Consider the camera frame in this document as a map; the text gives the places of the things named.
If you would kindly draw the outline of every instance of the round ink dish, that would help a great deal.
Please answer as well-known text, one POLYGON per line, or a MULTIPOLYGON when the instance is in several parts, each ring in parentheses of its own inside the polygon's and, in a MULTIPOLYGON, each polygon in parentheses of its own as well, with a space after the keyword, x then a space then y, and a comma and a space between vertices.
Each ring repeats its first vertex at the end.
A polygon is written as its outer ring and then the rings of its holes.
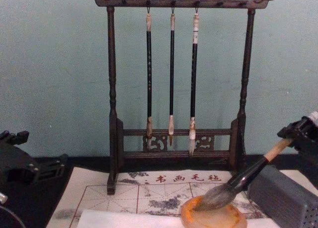
POLYGON ((181 221, 186 228, 246 228, 244 215, 229 204, 208 212, 196 212, 193 208, 202 201, 202 196, 194 197, 181 206, 181 221))

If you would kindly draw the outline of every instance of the hanging calligraphy brush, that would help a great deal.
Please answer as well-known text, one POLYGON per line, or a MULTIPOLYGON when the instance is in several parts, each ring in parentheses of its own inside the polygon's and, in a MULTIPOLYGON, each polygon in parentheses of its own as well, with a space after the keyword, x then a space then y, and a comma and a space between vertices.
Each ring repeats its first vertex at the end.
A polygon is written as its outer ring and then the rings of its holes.
POLYGON ((151 107, 152 107, 152 65, 151 65, 151 14, 150 7, 147 7, 147 149, 151 149, 151 139, 153 134, 151 107))
POLYGON ((173 122, 173 70, 174 70, 174 3, 172 3, 172 14, 171 14, 171 34, 170 34, 170 116, 169 116, 169 142, 172 145, 174 122, 173 122))
POLYGON ((193 155, 195 149, 195 82, 197 70, 197 49, 198 49, 198 30, 199 14, 198 7, 195 8, 193 19, 193 44, 192 44, 192 72, 191 72, 191 104, 190 104, 190 129, 189 129, 189 154, 193 155))

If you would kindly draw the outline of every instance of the ventilated gray container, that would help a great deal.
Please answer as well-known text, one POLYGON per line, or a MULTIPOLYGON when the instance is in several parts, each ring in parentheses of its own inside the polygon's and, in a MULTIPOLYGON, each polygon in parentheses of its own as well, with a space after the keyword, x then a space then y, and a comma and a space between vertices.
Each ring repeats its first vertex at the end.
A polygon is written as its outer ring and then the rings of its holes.
POLYGON ((318 197, 273 166, 260 172, 247 195, 281 228, 318 228, 318 197))

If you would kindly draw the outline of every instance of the wooden brush rack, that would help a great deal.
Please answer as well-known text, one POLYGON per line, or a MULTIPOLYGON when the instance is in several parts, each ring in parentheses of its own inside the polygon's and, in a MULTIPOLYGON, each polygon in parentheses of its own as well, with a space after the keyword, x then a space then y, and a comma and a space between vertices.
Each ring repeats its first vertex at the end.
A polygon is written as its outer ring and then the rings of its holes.
MULTIPOLYGON (((251 58, 253 23, 256 9, 264 9, 270 0, 95 0, 98 6, 107 7, 108 16, 108 70, 110 85, 110 114, 109 114, 109 142, 110 142, 110 174, 107 181, 107 193, 115 193, 115 184, 120 168, 124 165, 124 158, 182 158, 189 157, 188 151, 168 151, 168 129, 153 130, 152 148, 146 146, 146 129, 124 129, 123 122, 117 118, 116 113, 116 60, 115 60, 115 7, 188 7, 188 8, 237 8, 247 9, 247 30, 245 39, 244 59, 241 77, 241 92, 239 99, 239 111, 228 129, 197 129, 196 150, 193 157, 211 158, 210 163, 224 163, 229 170, 237 170, 242 164, 245 147, 245 105, 247 84, 249 77, 249 65, 251 58), (230 136, 229 149, 226 151, 214 150, 215 136, 230 136), (143 151, 125 152, 124 136, 143 137, 143 151)), ((187 136, 188 129, 174 130, 174 136, 187 136)))

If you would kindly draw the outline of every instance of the calligraphy brush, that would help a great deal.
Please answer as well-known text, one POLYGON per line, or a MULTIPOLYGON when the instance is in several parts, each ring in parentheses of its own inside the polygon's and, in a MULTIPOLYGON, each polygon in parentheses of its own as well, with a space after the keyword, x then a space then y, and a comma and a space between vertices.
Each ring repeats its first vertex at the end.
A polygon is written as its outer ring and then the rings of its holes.
POLYGON ((193 19, 193 44, 192 44, 192 72, 191 72, 191 104, 190 104, 190 129, 189 129, 189 154, 193 155, 195 149, 195 82, 197 70, 199 14, 196 13, 193 19))
POLYGON ((152 65, 151 65, 151 14, 150 8, 147 8, 147 149, 151 148, 151 139, 153 134, 151 107, 152 107, 152 65))
POLYGON ((172 145, 174 122, 173 122, 173 74, 174 74, 174 7, 172 8, 171 14, 171 33, 170 33, 170 116, 169 116, 169 142, 172 145))
POLYGON ((195 211, 210 211, 226 206, 241 192, 281 151, 293 142, 292 139, 282 139, 267 154, 255 164, 234 175, 227 183, 210 189, 202 202, 194 208, 195 211))

